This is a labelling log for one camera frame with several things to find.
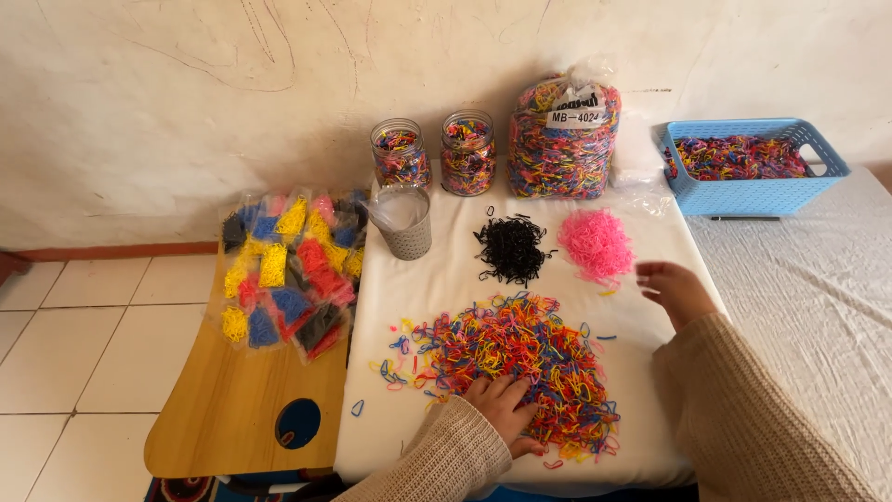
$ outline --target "red baseboard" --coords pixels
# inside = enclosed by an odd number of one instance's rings
[[[8,251],[6,254],[29,262],[67,262],[69,260],[108,260],[163,255],[206,255],[217,253],[217,242],[175,242],[136,244],[134,246],[62,247]]]

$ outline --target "white tablecloth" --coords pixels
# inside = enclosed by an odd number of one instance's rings
[[[892,500],[892,196],[853,167],[780,222],[688,225],[744,338]]]
[[[439,172],[437,163],[432,167]],[[662,217],[624,202],[611,191],[593,201],[518,201],[509,193],[503,166],[499,173],[494,186],[479,197],[453,196],[438,183],[431,188],[433,246],[419,260],[394,258],[377,229],[369,227],[334,461],[334,469],[347,482],[359,481],[396,460],[422,422],[430,401],[411,387],[387,390],[381,375],[369,368],[369,362],[394,358],[394,349],[388,345],[400,333],[392,332],[390,326],[399,327],[403,317],[416,324],[431,322],[444,311],[454,314],[475,300],[524,289],[477,277],[487,265],[475,258],[482,247],[472,232],[487,222],[489,205],[495,207],[497,217],[522,213],[548,229],[539,245],[546,252],[559,248],[558,228],[572,210],[609,207],[625,223],[632,251],[639,259],[671,260],[689,267],[721,305],[674,200]],[[628,485],[690,482],[690,465],[673,445],[648,366],[654,349],[673,335],[665,313],[640,295],[634,274],[621,278],[618,293],[598,295],[603,288],[577,279],[575,265],[562,257],[565,253],[561,249],[546,260],[540,278],[530,281],[526,289],[557,298],[561,305],[557,314],[566,324],[587,322],[592,336],[617,336],[602,342],[606,353],[600,361],[607,374],[607,394],[616,401],[616,411],[622,416],[617,435],[620,449],[616,456],[600,456],[598,464],[592,459],[581,464],[565,461],[562,467],[549,470],[542,462],[558,460],[557,449],[552,448],[545,457],[517,460],[500,482],[514,489],[564,497],[595,495]],[[363,411],[354,417],[351,409],[361,399],[365,401]]]

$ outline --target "tile floor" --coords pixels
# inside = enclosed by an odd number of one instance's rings
[[[214,255],[34,264],[0,287],[0,500],[139,502]]]

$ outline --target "perforated container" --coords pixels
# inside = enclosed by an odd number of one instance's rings
[[[790,138],[797,146],[809,145],[821,157],[826,171],[816,175],[809,165],[808,178],[786,180],[700,181],[689,176],[681,163],[675,140],[680,138],[727,138],[747,134],[761,138]],[[669,180],[681,213],[712,215],[783,215],[800,207],[848,176],[850,170],[824,136],[800,119],[751,119],[734,121],[675,121],[666,126],[664,147],[669,148],[678,176]],[[666,178],[669,168],[666,166]]]

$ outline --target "sweater sleeve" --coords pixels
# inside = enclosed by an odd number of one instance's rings
[[[701,500],[879,500],[723,315],[685,326],[653,369]]]
[[[511,467],[511,453],[486,418],[453,396],[417,444],[392,466],[334,502],[459,502]]]

